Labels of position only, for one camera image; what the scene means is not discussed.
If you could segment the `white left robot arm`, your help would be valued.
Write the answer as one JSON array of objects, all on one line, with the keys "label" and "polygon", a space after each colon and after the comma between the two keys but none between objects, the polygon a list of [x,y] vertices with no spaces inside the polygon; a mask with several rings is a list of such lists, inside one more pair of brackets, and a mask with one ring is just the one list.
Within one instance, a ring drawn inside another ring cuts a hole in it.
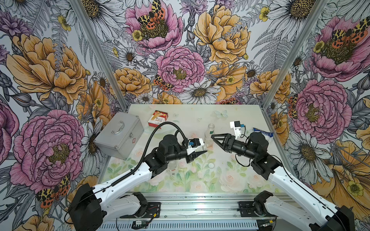
[{"label": "white left robot arm", "polygon": [[105,221],[121,216],[145,214],[148,202],[141,193],[128,194],[135,186],[164,172],[168,163],[185,159],[187,163],[204,154],[201,138],[180,144],[175,135],[166,135],[159,146],[144,156],[140,167],[101,184],[83,184],[76,192],[68,214],[76,231],[96,231]]}]

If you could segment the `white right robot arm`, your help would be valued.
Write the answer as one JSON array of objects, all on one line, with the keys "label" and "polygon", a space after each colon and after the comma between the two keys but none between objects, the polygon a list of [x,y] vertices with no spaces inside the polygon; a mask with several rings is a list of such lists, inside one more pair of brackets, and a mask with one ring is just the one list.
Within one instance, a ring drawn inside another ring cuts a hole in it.
[{"label": "white right robot arm", "polygon": [[277,157],[267,152],[269,143],[263,134],[253,132],[245,142],[229,133],[214,134],[212,139],[225,152],[249,158],[255,173],[278,186],[299,205],[297,208],[272,193],[263,191],[254,198],[257,213],[277,216],[302,231],[356,229],[352,210],[329,202],[287,171]]}]

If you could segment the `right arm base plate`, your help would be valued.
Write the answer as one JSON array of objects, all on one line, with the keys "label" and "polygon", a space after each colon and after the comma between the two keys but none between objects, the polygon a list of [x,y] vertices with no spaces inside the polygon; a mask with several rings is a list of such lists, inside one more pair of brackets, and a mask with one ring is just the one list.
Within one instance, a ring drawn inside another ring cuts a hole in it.
[{"label": "right arm base plate", "polygon": [[237,211],[243,218],[275,217],[275,215],[272,215],[267,211],[263,211],[263,209],[260,208],[259,206],[256,207],[253,201],[239,201],[238,206],[239,208],[237,209]]}]

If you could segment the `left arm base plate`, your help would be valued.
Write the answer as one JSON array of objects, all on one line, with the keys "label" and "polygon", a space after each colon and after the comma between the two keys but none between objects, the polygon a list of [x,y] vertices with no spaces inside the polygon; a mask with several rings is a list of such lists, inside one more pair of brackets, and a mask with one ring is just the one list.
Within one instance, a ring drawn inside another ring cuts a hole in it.
[{"label": "left arm base plate", "polygon": [[121,216],[120,218],[152,218],[155,214],[156,216],[154,218],[159,218],[161,212],[161,202],[148,202],[148,205],[146,209],[144,210],[144,213],[141,216],[137,215],[125,215]]}]

